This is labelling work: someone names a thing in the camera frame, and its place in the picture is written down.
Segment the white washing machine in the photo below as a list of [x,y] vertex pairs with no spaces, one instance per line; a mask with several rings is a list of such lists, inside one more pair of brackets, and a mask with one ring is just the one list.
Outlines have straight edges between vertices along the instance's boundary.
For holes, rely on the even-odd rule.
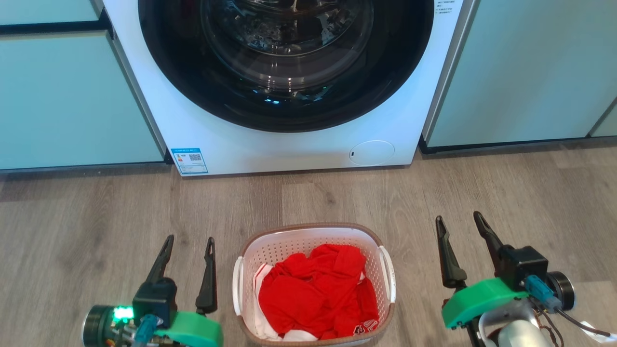
[[463,0],[104,0],[182,176],[410,164]]

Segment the blue connector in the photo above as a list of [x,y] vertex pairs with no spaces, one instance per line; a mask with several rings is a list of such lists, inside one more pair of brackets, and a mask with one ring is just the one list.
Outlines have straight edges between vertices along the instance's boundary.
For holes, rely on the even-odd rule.
[[159,325],[159,318],[153,314],[146,314],[142,319],[137,331],[135,332],[135,342],[133,347],[146,346],[152,337],[154,330]]
[[540,277],[536,275],[527,276],[525,290],[538,299],[549,310],[549,313],[555,313],[556,309],[561,309],[561,301],[555,297],[555,292]]

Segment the red clothing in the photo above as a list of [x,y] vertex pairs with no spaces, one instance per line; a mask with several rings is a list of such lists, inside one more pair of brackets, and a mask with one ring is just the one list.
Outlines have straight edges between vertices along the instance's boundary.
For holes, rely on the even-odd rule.
[[263,279],[259,304],[279,334],[304,330],[321,340],[374,330],[375,290],[360,280],[366,258],[357,247],[321,245],[277,263]]

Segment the laundry basket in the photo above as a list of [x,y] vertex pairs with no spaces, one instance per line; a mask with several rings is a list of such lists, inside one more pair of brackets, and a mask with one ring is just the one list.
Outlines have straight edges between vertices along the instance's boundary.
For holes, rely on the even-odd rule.
[[[280,342],[262,340],[255,335],[253,276],[263,264],[274,265],[294,253],[307,256],[319,245],[350,245],[366,257],[366,272],[375,288],[379,325],[369,333],[352,337],[313,342]],[[382,334],[394,314],[396,281],[390,255],[371,230],[357,224],[302,224],[270,230],[251,238],[244,245],[233,270],[233,304],[244,333],[262,346],[356,346]]]

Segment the cabinet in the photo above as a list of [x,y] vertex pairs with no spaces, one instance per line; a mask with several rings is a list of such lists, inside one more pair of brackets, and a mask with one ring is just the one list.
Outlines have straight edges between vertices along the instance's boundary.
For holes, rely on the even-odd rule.
[[617,1],[482,0],[428,147],[585,137],[617,94]]
[[0,169],[160,162],[106,31],[0,36]]
[[0,25],[97,20],[102,0],[0,0]]

